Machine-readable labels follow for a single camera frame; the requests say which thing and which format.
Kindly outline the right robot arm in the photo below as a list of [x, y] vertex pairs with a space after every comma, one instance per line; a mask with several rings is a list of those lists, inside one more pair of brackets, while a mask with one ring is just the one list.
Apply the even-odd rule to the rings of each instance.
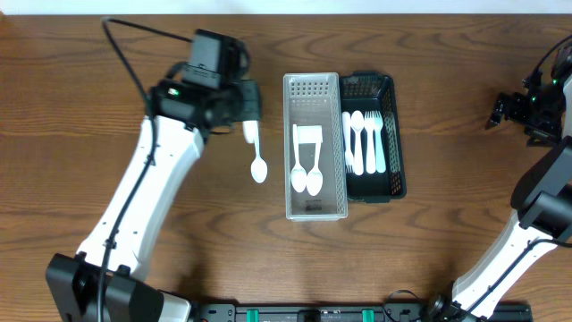
[[547, 53], [550, 80], [536, 65], [524, 78], [526, 93], [499, 94], [487, 128], [503, 120], [523, 126], [528, 146], [548, 152], [518, 181], [511, 214], [500, 235], [477, 263], [420, 310], [422, 321], [530, 321], [525, 304], [501, 298], [543, 255], [571, 246], [571, 39]]

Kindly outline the white plastic fork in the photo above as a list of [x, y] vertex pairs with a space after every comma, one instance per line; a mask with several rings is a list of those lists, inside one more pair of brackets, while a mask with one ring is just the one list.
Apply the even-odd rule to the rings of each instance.
[[374, 174], [376, 171], [375, 152], [374, 152], [374, 117], [371, 112], [366, 112], [365, 129], [366, 129], [366, 172], [368, 174]]
[[345, 158], [345, 167], [346, 172], [348, 174], [353, 172], [353, 154], [351, 151], [351, 125], [350, 125], [350, 114], [349, 112], [342, 112], [342, 130], [343, 130], [343, 139], [344, 139], [344, 158]]
[[386, 172], [385, 155], [382, 139], [383, 119], [379, 111], [374, 112], [374, 135], [375, 135], [375, 162], [378, 173]]

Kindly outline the white plastic spoon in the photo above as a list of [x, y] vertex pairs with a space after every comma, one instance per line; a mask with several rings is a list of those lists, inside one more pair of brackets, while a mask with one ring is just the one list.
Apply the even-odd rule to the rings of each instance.
[[258, 135], [258, 121], [249, 120], [242, 123], [242, 129], [245, 141], [248, 144], [253, 144], [256, 136]]
[[354, 173], [356, 175], [362, 175], [365, 171], [364, 169], [364, 159], [361, 143], [361, 132], [365, 127], [365, 120], [363, 114], [356, 110], [351, 115], [351, 128], [355, 133], [355, 147], [354, 147]]
[[307, 191], [312, 197], [315, 197], [320, 192], [323, 185], [323, 175], [319, 169], [321, 145], [321, 141], [315, 144], [314, 166], [307, 174]]
[[290, 171], [290, 181], [295, 192], [301, 193], [307, 186], [307, 172], [299, 160], [299, 133], [298, 126], [295, 123], [292, 125], [292, 142], [294, 148], [295, 165]]
[[268, 167], [261, 155], [260, 139], [258, 136], [254, 138], [253, 144], [255, 147], [255, 158], [250, 167], [251, 175], [255, 182], [263, 183], [268, 174]]

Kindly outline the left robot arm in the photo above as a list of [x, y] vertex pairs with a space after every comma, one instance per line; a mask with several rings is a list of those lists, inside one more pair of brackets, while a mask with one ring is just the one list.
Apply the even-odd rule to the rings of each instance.
[[164, 220], [208, 138], [261, 117], [243, 41], [197, 30], [188, 61], [143, 94], [137, 148], [106, 211], [71, 256], [55, 254], [46, 282], [64, 321], [194, 321], [192, 301], [147, 284]]

